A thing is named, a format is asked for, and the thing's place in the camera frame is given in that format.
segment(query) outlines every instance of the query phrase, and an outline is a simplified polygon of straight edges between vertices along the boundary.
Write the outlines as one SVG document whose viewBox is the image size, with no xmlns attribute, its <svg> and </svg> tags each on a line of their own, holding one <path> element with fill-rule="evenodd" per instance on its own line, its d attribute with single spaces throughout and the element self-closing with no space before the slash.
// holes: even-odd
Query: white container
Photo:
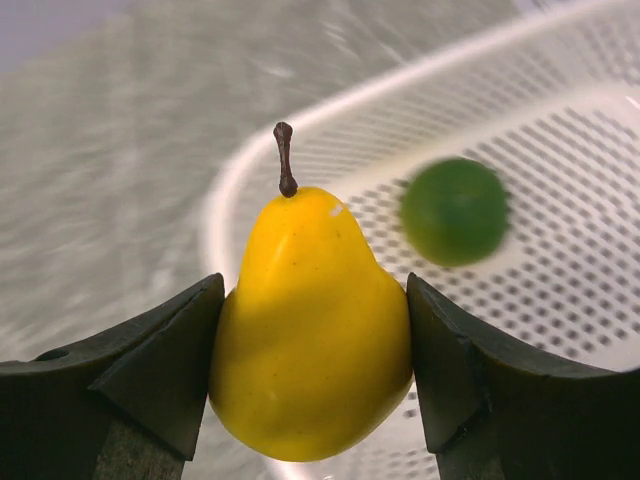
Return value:
<svg viewBox="0 0 640 480">
<path fill-rule="evenodd" d="M 614 370 L 640 364 L 640 1 L 554 8 L 282 120 L 294 128 L 298 183 L 346 201 L 400 281 L 414 271 L 481 319 L 564 357 Z M 258 213 L 278 195 L 272 129 L 229 160 L 206 200 L 202 258 L 228 290 Z M 512 229 L 489 260 L 442 269 L 415 254 L 396 210 L 403 182 L 451 154 L 498 172 Z M 438 478 L 414 389 L 342 455 L 267 462 L 282 480 Z"/>
</svg>

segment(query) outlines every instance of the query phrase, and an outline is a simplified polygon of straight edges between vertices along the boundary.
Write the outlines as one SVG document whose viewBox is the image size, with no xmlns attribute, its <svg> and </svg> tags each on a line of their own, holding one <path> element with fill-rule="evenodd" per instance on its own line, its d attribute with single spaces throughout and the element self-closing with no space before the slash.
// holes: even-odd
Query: basket rim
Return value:
<svg viewBox="0 0 640 480">
<path fill-rule="evenodd" d="M 585 0 L 554 6 L 545 12 L 532 13 L 526 17 L 516 17 L 492 29 L 453 42 L 409 64 L 392 68 L 308 108 L 284 115 L 283 120 L 294 126 L 294 134 L 295 131 L 306 131 L 326 122 L 328 118 L 358 108 L 372 98 L 409 86 L 423 80 L 426 76 L 464 64 L 469 58 L 501 48 L 509 48 L 510 45 L 531 36 L 596 15 L 601 10 L 606 11 L 617 5 L 632 2 L 633 0 Z M 201 209 L 199 238 L 201 265 L 205 266 L 207 273 L 221 273 L 228 282 L 233 278 L 234 285 L 238 272 L 233 268 L 228 255 L 232 250 L 232 239 L 229 229 L 225 227 L 230 224 L 229 217 L 232 209 L 229 206 L 235 205 L 239 194 L 237 185 L 246 173 L 251 171 L 259 159 L 259 154 L 267 148 L 275 148 L 273 125 L 270 124 L 258 130 L 227 158 L 205 194 Z"/>
</svg>

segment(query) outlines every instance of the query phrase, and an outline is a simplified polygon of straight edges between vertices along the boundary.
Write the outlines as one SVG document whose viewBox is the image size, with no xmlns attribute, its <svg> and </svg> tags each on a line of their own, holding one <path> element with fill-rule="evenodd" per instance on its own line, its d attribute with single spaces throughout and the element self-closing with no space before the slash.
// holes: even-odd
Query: white spot on pear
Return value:
<svg viewBox="0 0 640 480">
<path fill-rule="evenodd" d="M 342 212 L 342 210 L 343 210 L 342 205 L 338 204 L 331 209 L 331 211 L 329 212 L 329 215 L 331 215 L 332 217 L 337 217 L 338 215 L 340 215 L 340 212 Z"/>
</svg>

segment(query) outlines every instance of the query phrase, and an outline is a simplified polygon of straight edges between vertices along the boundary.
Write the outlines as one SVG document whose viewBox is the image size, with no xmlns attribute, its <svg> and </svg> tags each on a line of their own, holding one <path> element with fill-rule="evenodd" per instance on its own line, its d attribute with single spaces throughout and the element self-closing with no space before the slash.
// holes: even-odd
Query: blurry background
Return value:
<svg viewBox="0 0 640 480">
<path fill-rule="evenodd" d="M 199 280 L 201 199 L 255 130 L 540 6 L 0 0 L 0 360 Z M 207 408 L 184 478 L 262 472 Z"/>
</svg>

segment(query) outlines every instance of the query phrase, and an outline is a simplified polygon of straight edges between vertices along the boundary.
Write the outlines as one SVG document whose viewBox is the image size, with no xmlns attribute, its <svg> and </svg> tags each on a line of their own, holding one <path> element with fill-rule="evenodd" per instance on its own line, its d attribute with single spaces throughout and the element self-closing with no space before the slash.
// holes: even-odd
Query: green ball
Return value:
<svg viewBox="0 0 640 480">
<path fill-rule="evenodd" d="M 410 182 L 401 221 L 428 261 L 458 267 L 491 255 L 508 229 L 507 193 L 497 175 L 460 157 L 429 165 Z"/>
</svg>

